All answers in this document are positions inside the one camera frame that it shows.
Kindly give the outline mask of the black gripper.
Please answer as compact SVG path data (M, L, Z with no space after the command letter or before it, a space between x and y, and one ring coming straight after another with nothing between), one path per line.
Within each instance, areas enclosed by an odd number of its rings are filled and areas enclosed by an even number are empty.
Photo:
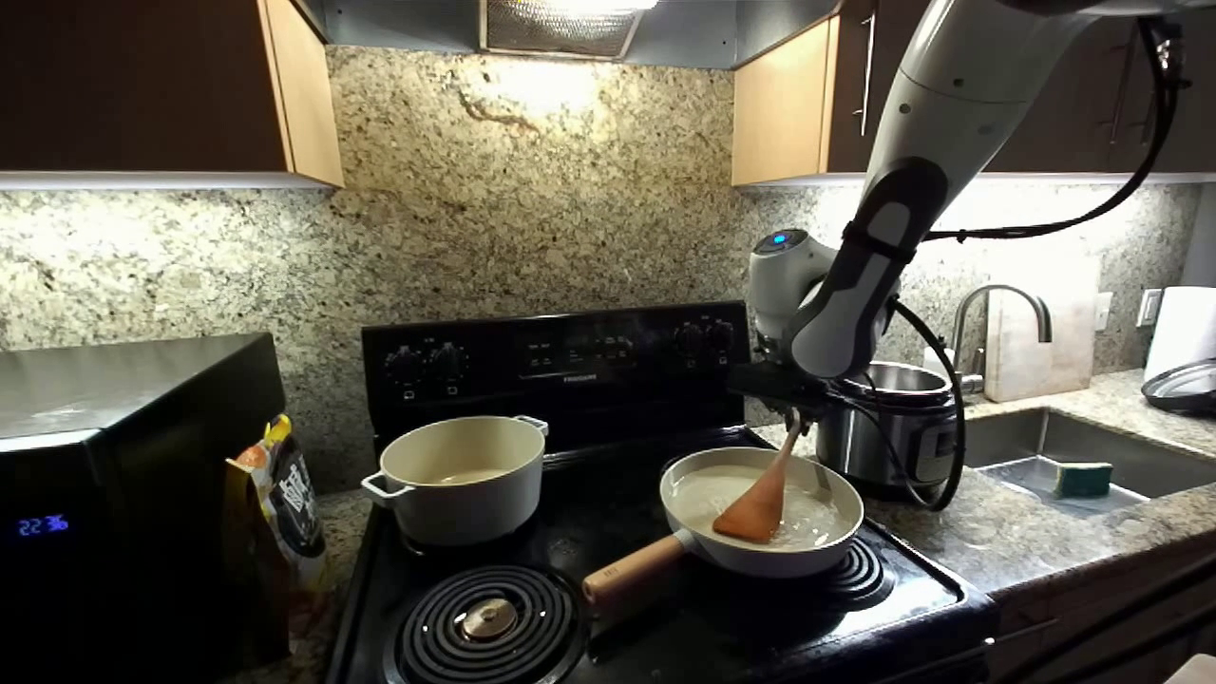
M795 365L747 363L724 371L734 395L761 399L785 431L806 435L832 411L832 387Z

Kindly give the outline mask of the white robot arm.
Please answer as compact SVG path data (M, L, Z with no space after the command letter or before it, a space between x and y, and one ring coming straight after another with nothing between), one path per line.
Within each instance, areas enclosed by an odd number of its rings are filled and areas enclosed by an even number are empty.
M729 387L785 422L860 399L903 266L1002 151L1072 42L1099 19L1131 19L1159 47L1173 17L1209 8L1213 0L926 0L838 246L768 232L747 251L743 306L761 352L729 368Z

